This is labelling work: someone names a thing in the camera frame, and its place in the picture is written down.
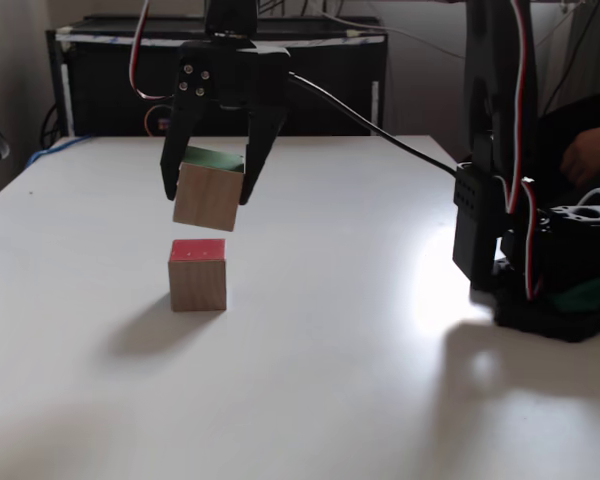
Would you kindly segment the person's hand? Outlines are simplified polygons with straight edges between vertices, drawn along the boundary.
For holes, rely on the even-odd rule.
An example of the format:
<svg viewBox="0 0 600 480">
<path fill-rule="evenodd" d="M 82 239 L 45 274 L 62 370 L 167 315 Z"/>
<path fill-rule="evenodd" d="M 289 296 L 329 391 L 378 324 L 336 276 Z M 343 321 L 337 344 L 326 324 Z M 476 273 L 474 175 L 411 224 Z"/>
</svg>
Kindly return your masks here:
<svg viewBox="0 0 600 480">
<path fill-rule="evenodd" d="M 567 147 L 560 167 L 574 186 L 600 174 L 600 127 L 579 133 Z"/>
</svg>

